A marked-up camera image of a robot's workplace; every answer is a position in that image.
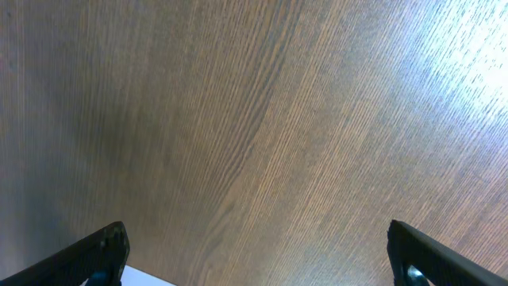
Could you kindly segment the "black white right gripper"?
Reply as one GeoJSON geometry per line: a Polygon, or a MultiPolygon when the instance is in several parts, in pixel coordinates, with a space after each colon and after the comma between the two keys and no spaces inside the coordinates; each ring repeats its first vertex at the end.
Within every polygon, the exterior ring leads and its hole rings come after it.
{"type": "Polygon", "coordinates": [[[175,286],[126,265],[129,251],[124,224],[113,222],[1,280],[1,286],[175,286]]]}

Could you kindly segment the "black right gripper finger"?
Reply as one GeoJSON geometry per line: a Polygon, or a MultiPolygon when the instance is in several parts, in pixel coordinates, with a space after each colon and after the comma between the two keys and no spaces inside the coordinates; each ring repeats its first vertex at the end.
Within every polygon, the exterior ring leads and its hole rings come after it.
{"type": "Polygon", "coordinates": [[[507,286],[506,279],[405,222],[391,221],[387,238],[387,252],[395,286],[507,286]]]}

